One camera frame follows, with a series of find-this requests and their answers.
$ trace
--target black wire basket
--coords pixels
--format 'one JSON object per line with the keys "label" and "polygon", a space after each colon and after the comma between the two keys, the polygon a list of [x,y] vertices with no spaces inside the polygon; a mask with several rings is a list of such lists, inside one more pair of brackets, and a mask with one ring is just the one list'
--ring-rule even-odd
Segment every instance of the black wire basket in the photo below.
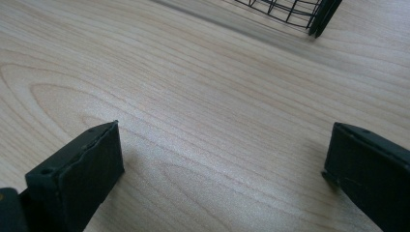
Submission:
{"label": "black wire basket", "polygon": [[235,0],[290,25],[305,28],[319,37],[341,0]]}

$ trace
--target wood grain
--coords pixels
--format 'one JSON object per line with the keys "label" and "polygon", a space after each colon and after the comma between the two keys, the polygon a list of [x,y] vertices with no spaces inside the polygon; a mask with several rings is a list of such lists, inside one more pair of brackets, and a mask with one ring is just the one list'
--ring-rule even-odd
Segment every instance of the wood grain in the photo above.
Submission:
{"label": "wood grain", "polygon": [[0,188],[118,119],[86,231],[377,231],[320,171],[335,121],[410,148],[409,11],[345,0],[267,42],[148,0],[1,1]]}

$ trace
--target table surface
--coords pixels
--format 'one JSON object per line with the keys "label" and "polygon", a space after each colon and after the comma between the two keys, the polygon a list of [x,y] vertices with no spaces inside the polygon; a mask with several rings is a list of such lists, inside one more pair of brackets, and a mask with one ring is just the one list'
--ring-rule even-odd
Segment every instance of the table surface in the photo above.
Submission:
{"label": "table surface", "polygon": [[377,231],[320,171],[334,122],[410,148],[408,12],[344,0],[319,39],[264,41],[158,1],[1,1],[0,188],[118,120],[86,231]]}

